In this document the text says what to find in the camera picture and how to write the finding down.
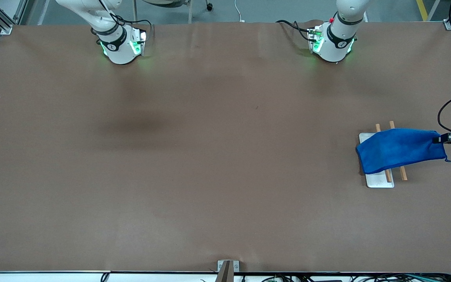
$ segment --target brown paper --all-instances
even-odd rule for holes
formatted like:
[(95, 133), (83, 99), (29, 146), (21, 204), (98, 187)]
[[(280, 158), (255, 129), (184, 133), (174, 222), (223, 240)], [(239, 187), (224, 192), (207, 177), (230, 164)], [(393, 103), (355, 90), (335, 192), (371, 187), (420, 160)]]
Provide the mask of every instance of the brown paper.
[(364, 23), (338, 64), (283, 24), (196, 23), (119, 66), (89, 28), (0, 39), (0, 271), (451, 272), (451, 164), (369, 189), (355, 152), (375, 123), (444, 133), (442, 24)]

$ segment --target blue towel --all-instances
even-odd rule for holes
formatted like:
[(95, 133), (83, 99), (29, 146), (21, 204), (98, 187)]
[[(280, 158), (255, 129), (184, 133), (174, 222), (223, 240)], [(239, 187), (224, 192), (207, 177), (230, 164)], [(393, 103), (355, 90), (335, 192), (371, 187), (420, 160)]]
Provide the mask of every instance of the blue towel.
[(434, 137), (440, 137), (440, 134), (428, 130), (396, 128), (377, 132), (358, 145), (356, 151), (363, 172), (373, 174), (430, 159), (446, 159), (443, 144), (434, 144)]

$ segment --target metal bracket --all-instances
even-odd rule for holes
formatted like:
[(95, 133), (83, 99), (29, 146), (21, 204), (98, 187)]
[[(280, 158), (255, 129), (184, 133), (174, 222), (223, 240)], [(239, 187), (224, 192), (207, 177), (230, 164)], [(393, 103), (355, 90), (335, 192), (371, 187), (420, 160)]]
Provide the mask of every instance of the metal bracket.
[(234, 272), (239, 272), (240, 271), (240, 261), (239, 260), (230, 260), (230, 259), (221, 259), (217, 261), (217, 271), (220, 271), (220, 269), (222, 268), (224, 262), (226, 261), (230, 261), (233, 264), (231, 265), (233, 267), (233, 271)]
[(240, 270), (239, 260), (219, 260), (217, 261), (218, 269), (215, 282), (234, 282), (234, 272)]
[(13, 25), (9, 26), (9, 30), (1, 30), (1, 35), (10, 35), (11, 31), (13, 30)]
[(448, 18), (445, 18), (443, 20), (443, 25), (445, 26), (446, 30), (451, 30), (451, 25), (450, 25), (450, 22), (448, 21)]

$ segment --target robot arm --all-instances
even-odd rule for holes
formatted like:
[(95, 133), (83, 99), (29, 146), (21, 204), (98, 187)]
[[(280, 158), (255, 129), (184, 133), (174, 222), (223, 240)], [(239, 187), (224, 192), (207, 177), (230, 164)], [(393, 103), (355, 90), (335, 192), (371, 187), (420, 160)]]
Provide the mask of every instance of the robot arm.
[(338, 62), (351, 51), (354, 36), (371, 0), (337, 0), (337, 12), (330, 22), (310, 31), (311, 50), (322, 59)]
[(56, 0), (59, 5), (78, 14), (88, 22), (97, 36), (104, 54), (115, 64), (127, 64), (143, 54), (146, 33), (114, 20), (111, 9), (122, 0)]

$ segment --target white cable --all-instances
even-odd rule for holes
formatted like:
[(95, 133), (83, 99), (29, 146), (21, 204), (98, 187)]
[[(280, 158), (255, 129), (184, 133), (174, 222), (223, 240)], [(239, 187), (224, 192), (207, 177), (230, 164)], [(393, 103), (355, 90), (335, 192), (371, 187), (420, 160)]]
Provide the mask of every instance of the white cable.
[(234, 0), (234, 7), (236, 8), (236, 11), (238, 11), (238, 15), (240, 16), (240, 22), (244, 23), (245, 21), (243, 21), (241, 19), (241, 12), (240, 9), (238, 9), (238, 5), (236, 5), (236, 0)]

